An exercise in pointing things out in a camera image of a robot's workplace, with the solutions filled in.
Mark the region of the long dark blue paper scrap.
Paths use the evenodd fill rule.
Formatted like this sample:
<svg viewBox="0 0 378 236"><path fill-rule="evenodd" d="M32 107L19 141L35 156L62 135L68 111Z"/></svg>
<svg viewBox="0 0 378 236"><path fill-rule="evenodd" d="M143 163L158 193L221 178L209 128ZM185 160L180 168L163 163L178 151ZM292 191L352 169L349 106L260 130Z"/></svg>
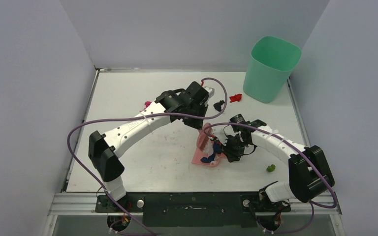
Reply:
<svg viewBox="0 0 378 236"><path fill-rule="evenodd" d="M205 164L212 164L217 155L222 154L221 144L219 142L213 143L213 152L208 157L202 157L200 161Z"/></svg>

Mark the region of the pink plastic dustpan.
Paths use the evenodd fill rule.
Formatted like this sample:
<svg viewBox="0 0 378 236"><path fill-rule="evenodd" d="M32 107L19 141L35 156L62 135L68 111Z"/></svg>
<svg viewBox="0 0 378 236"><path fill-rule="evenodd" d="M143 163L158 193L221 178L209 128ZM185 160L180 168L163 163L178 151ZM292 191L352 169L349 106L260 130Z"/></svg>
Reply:
<svg viewBox="0 0 378 236"><path fill-rule="evenodd" d="M221 146L217 143L208 143L203 149L196 148L191 163L213 168L224 159L227 159L227 156L221 152Z"/></svg>

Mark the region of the pink hand brush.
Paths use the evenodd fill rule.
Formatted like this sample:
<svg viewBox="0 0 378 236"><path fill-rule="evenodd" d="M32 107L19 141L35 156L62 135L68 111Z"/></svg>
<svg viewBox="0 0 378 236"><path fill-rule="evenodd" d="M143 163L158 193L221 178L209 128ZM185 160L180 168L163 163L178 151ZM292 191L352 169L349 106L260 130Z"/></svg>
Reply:
<svg viewBox="0 0 378 236"><path fill-rule="evenodd" d="M210 128L210 123L205 123L203 127L199 130L199 135L196 142L197 150L205 153L210 153L212 150L213 142L210 139L212 134L212 129Z"/></svg>

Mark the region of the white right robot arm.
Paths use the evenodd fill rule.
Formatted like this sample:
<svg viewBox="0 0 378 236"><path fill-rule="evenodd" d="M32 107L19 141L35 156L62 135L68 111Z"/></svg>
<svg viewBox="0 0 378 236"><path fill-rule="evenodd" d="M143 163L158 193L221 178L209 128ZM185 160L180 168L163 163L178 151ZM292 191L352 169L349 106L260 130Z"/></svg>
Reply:
<svg viewBox="0 0 378 236"><path fill-rule="evenodd" d="M306 203L326 190L333 190L335 181L320 147L295 143L265 122L246 121L241 114L232 117L229 124L235 135L227 137L222 151L230 161L238 161L245 147L252 145L266 150L288 167L287 181L276 181L262 188L258 203L263 210L270 211L278 202L288 199Z"/></svg>

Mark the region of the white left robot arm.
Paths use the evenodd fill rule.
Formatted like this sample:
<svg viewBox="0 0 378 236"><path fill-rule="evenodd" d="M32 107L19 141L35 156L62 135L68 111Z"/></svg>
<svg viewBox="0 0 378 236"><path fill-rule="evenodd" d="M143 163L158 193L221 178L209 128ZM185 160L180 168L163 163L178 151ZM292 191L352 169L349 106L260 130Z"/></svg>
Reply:
<svg viewBox="0 0 378 236"><path fill-rule="evenodd" d="M119 212L127 206L121 177L125 168L120 157L145 136L177 119L186 126L201 129L208 100L213 95L213 88L203 87L197 82L192 82L187 89L167 90L140 112L141 118L103 134L95 131L89 136L88 156L110 194L110 208Z"/></svg>

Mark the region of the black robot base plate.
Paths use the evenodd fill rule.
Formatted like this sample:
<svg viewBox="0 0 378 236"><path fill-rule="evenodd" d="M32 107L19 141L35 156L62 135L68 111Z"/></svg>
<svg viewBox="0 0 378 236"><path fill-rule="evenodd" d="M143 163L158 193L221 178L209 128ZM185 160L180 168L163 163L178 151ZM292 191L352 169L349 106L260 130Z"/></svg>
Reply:
<svg viewBox="0 0 378 236"><path fill-rule="evenodd" d="M114 203L99 195L97 213L143 215L147 227L256 227L257 213L262 223L275 222L282 212L291 210L288 201L272 203L259 192L128 192Z"/></svg>

